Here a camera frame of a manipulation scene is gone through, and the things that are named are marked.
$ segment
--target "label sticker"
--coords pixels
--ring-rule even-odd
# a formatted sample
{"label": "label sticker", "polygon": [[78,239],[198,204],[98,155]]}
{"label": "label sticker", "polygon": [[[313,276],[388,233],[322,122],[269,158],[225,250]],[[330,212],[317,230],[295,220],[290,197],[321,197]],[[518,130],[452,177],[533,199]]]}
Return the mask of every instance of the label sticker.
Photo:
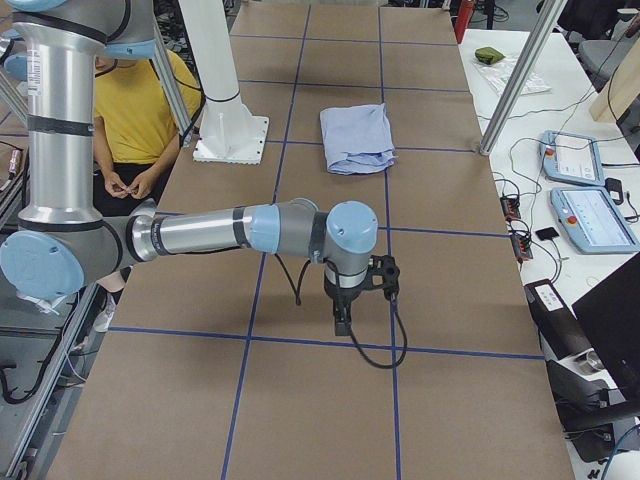
{"label": "label sticker", "polygon": [[554,310],[559,310],[563,307],[562,302],[556,295],[556,292],[553,291],[551,285],[540,285],[536,287],[536,293],[544,303],[544,306],[547,307],[547,310],[553,312]]}
{"label": "label sticker", "polygon": [[29,95],[42,95],[42,67],[38,50],[27,52],[27,85]]}

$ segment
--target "blue joint cap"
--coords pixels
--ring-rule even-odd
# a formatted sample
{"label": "blue joint cap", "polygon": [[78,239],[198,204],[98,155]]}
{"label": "blue joint cap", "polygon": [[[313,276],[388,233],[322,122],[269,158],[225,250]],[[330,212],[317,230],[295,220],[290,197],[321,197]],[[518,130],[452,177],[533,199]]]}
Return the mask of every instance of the blue joint cap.
{"label": "blue joint cap", "polygon": [[364,203],[339,203],[327,216],[327,232],[344,251],[353,254],[369,253],[376,246],[378,218]]}
{"label": "blue joint cap", "polygon": [[67,0],[6,0],[16,10],[23,12],[44,12],[59,7]]}
{"label": "blue joint cap", "polygon": [[277,205],[256,207],[251,222],[251,248],[259,252],[276,253],[280,244],[280,209]]}
{"label": "blue joint cap", "polygon": [[43,300],[70,295],[84,285],[78,259],[60,241],[23,230],[0,246],[0,267],[20,292]]}
{"label": "blue joint cap", "polygon": [[144,60],[153,58],[156,44],[153,39],[135,43],[109,43],[104,56],[126,60]]}

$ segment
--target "yellow t-shirt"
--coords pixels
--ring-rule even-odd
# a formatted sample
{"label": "yellow t-shirt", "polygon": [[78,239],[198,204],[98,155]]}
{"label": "yellow t-shirt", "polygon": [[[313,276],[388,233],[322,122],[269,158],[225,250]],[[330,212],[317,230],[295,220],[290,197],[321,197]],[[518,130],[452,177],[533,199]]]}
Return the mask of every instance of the yellow t-shirt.
{"label": "yellow t-shirt", "polygon": [[[178,80],[196,86],[180,57],[168,51]],[[178,84],[189,115],[200,105],[200,92]],[[176,135],[171,107],[147,60],[96,78],[95,116],[104,119],[114,162],[154,163]]]}

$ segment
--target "light blue towel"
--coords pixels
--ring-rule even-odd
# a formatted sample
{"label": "light blue towel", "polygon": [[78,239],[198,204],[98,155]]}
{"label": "light blue towel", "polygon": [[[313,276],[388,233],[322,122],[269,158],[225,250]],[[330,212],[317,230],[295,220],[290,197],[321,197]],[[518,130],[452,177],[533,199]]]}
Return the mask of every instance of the light blue towel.
{"label": "light blue towel", "polygon": [[386,106],[327,108],[320,112],[329,173],[375,173],[393,165],[393,142]]}

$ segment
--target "cardboard table surface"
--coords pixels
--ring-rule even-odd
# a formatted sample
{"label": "cardboard table surface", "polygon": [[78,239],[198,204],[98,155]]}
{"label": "cardboard table surface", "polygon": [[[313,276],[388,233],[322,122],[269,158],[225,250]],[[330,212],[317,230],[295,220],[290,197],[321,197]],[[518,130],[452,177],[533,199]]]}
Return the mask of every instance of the cardboard table surface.
{"label": "cardboard table surface", "polygon": [[[571,479],[448,13],[247,3],[231,39],[243,101],[270,117],[263,160],[185,150],[159,210],[367,203],[401,269],[405,363],[333,336],[322,267],[296,307],[253,251],[137,265],[48,478]],[[382,102],[396,164],[327,173],[320,111]],[[380,293],[352,314],[371,357],[398,357]]]}

